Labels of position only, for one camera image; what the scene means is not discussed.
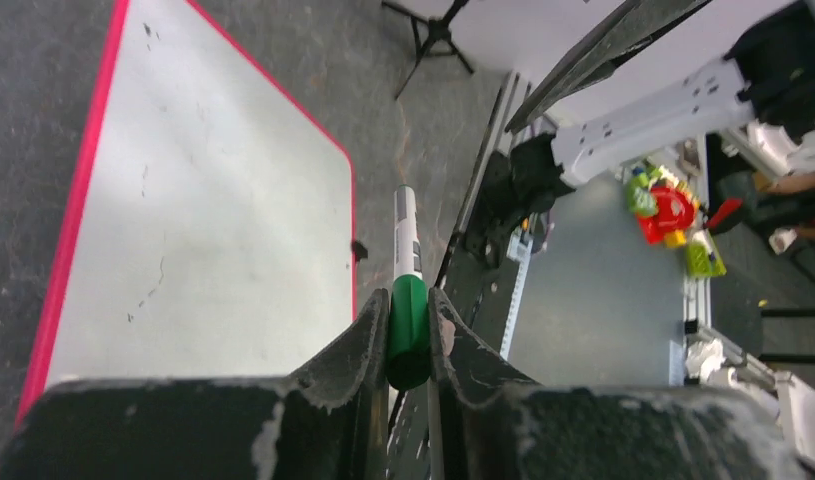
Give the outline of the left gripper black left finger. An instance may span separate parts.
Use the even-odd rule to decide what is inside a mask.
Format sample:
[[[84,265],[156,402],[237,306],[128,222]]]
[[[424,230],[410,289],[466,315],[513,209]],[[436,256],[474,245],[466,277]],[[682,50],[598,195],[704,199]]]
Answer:
[[[283,378],[83,380],[37,400],[0,479],[381,479],[389,294]]]

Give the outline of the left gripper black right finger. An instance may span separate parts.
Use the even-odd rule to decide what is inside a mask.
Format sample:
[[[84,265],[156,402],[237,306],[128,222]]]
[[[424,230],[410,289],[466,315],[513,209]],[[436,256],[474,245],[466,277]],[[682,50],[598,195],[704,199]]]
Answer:
[[[527,377],[505,393],[516,414],[516,479],[815,478],[740,392],[549,388]]]

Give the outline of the green capped whiteboard marker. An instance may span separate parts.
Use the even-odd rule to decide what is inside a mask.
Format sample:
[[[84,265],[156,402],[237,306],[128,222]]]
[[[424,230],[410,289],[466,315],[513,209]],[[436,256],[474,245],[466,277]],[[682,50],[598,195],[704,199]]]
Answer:
[[[430,375],[428,287],[423,278],[414,190],[399,186],[394,207],[386,375],[392,388],[406,391],[422,385]]]

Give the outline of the pink framed whiteboard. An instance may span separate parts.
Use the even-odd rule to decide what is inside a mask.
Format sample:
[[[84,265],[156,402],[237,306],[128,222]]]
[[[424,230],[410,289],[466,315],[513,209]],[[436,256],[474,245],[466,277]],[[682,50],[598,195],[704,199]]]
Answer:
[[[345,149],[194,1],[115,3],[18,407],[282,376],[355,317]]]

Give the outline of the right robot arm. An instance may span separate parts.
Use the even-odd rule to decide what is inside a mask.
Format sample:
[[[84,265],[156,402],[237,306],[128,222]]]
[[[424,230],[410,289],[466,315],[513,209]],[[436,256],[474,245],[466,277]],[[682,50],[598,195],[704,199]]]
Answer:
[[[523,220],[596,176],[680,141],[751,123],[799,138],[815,128],[815,1],[747,29],[722,56],[607,115],[494,152],[463,237],[497,267]]]

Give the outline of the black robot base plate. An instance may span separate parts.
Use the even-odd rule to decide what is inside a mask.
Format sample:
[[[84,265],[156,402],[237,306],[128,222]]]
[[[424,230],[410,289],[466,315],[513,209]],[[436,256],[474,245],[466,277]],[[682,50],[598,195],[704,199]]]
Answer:
[[[501,354],[519,265],[485,232],[486,187],[509,177],[483,161],[430,294],[430,378],[398,395],[390,416],[388,479],[518,478],[516,414],[505,393],[527,382]]]

